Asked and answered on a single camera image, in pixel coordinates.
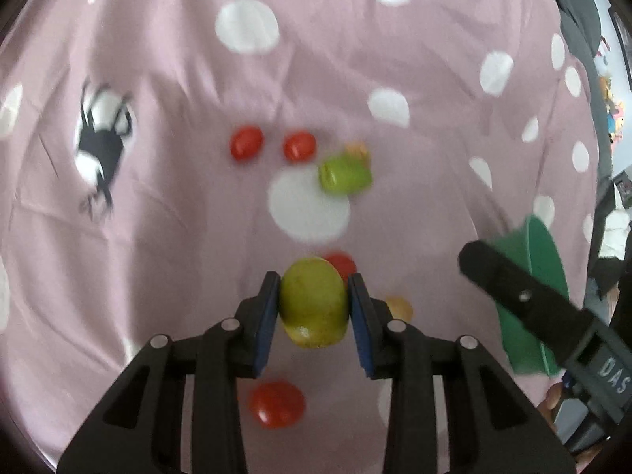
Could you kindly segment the right hand painted nails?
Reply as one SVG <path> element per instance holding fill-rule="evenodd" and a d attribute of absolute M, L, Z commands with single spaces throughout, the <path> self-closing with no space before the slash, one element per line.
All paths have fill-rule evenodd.
<path fill-rule="evenodd" d="M 548 426 L 551 427 L 554 431 L 557 430 L 554 417 L 560 405 L 560 401 L 562 399 L 562 393 L 563 393 L 562 383 L 556 383 L 552 385 L 551 388 L 547 391 L 545 398 L 541 401 L 541 403 L 538 406 L 538 410 L 540 414 L 548 423 Z"/>

